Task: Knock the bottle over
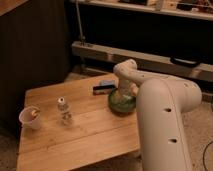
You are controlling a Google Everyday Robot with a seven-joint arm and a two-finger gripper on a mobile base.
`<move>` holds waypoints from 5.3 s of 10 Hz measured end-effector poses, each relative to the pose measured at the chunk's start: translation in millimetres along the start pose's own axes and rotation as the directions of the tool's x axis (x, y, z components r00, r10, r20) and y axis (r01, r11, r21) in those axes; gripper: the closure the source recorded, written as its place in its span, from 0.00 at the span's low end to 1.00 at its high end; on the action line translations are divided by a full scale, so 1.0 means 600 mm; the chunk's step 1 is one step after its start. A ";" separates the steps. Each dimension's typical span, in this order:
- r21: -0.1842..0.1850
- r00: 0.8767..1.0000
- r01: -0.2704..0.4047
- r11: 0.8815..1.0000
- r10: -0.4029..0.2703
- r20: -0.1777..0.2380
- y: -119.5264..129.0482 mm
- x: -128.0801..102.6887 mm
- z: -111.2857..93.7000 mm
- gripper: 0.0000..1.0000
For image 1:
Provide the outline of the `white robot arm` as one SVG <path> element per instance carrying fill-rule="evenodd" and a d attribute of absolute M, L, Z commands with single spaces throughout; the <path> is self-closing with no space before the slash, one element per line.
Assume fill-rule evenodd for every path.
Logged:
<path fill-rule="evenodd" d="M 136 115 L 143 171 L 193 171 L 182 114 L 201 104 L 202 92 L 193 81 L 140 71 L 133 59 L 114 66 L 118 90 L 138 86 Z"/>

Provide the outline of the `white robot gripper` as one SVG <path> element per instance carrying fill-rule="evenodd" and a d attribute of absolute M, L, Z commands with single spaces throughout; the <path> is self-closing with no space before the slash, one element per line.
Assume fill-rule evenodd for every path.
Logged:
<path fill-rule="evenodd" d="M 126 79 L 119 80 L 118 93 L 117 93 L 119 97 L 123 97 L 124 95 L 136 96 L 137 93 L 138 93 L 138 87 L 135 83 Z"/>

